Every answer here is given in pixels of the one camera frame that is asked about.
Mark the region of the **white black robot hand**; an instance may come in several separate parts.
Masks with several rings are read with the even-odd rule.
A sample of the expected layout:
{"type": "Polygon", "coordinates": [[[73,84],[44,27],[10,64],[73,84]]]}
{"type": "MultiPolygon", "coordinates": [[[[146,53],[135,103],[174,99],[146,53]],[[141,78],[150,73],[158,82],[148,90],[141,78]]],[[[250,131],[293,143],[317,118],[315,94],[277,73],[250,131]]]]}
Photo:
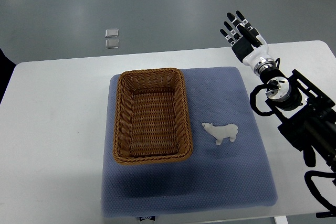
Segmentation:
{"type": "Polygon", "coordinates": [[[269,55],[269,47],[259,31],[251,25],[240,11],[227,13],[228,21],[224,21],[225,29],[220,33],[230,44],[236,58],[249,66],[257,76],[276,66],[276,61],[269,55]]]}

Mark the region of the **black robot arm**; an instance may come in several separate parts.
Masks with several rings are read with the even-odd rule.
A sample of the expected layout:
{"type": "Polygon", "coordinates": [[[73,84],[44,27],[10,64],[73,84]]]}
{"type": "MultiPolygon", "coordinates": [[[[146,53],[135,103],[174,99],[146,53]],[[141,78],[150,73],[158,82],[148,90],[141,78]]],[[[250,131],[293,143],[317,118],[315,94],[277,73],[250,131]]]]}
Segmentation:
{"type": "Polygon", "coordinates": [[[250,94],[250,106],[260,116],[275,115],[283,137],[298,151],[308,167],[316,153],[335,171],[335,102],[299,71],[286,77],[280,60],[258,60],[255,68],[262,84],[250,94]]]}

